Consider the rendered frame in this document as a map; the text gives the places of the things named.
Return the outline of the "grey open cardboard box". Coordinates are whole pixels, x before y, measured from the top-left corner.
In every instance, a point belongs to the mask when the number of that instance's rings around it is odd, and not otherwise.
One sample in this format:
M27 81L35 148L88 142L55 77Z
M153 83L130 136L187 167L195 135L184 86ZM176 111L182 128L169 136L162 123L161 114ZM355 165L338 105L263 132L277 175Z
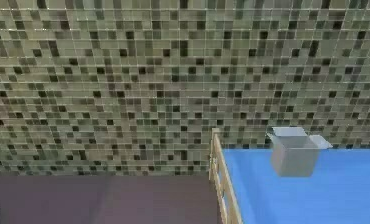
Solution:
M281 177L310 177L321 150L333 147L321 135L308 135L302 127L273 127L271 165Z

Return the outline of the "blue bed with wooden frame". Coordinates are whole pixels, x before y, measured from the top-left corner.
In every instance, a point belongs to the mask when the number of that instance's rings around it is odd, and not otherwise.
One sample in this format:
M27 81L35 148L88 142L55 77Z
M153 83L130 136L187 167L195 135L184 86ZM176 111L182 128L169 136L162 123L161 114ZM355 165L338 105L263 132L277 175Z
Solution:
M310 177L281 177L270 149L225 149L214 128L209 180L223 224L370 224L370 149L325 149Z

